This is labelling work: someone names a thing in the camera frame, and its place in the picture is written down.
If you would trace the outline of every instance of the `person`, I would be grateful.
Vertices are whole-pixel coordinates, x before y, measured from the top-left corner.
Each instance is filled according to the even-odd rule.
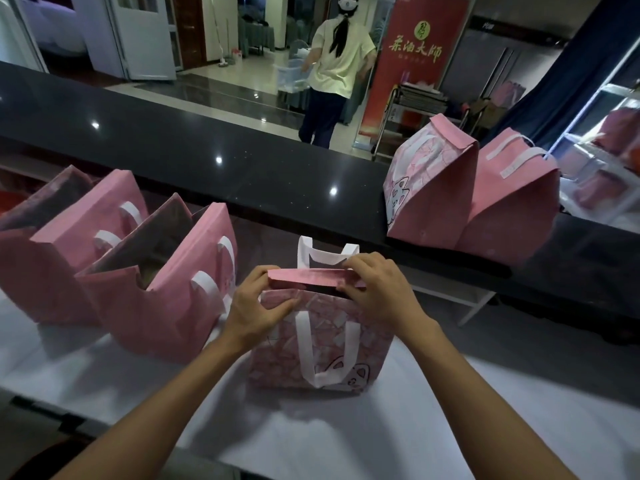
[[[309,106],[298,136],[304,143],[313,139],[313,144],[323,148],[329,148],[356,77],[364,80],[376,61],[376,47],[367,29],[351,20],[358,0],[338,0],[338,7],[340,15],[318,27],[302,65],[302,72],[306,72],[315,64],[308,78]]]
[[[347,293],[371,319],[388,326],[409,348],[476,479],[577,480],[455,349],[438,323],[424,313],[393,261],[378,253],[358,254],[343,266],[356,271],[366,288],[356,289],[345,283],[338,290]],[[275,268],[255,268],[238,286],[220,336],[171,382],[69,462],[54,479],[155,478],[189,419],[220,377],[240,356],[263,341],[268,331],[296,306],[296,300],[292,299],[266,310],[258,301],[269,285],[267,271]]]

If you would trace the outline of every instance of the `dark blue pants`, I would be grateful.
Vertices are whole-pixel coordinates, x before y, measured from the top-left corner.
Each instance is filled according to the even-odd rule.
[[[340,119],[347,98],[315,89],[309,89],[309,91],[311,91],[309,107],[300,131],[298,131],[298,136],[303,143],[311,143],[311,138],[313,138],[313,144],[316,146],[329,148],[333,128]]]

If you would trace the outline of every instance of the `black hair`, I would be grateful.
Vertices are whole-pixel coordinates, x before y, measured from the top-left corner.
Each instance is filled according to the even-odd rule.
[[[349,34],[349,19],[356,13],[358,7],[353,10],[347,11],[338,7],[338,11],[340,15],[343,15],[343,19],[338,26],[333,29],[333,43],[331,44],[331,48],[329,49],[329,53],[335,50],[335,56],[340,57],[342,55],[342,51],[344,50],[344,46],[347,45],[347,35]]]

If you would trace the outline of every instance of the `wooden door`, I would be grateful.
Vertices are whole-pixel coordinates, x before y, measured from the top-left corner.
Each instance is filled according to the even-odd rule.
[[[173,3],[182,68],[192,69],[206,65],[202,0],[173,0]]]

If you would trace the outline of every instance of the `white door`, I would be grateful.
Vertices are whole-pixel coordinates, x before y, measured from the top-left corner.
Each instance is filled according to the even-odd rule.
[[[164,0],[111,1],[129,78],[175,79],[175,62]]]
[[[16,0],[0,0],[0,61],[48,72]]]

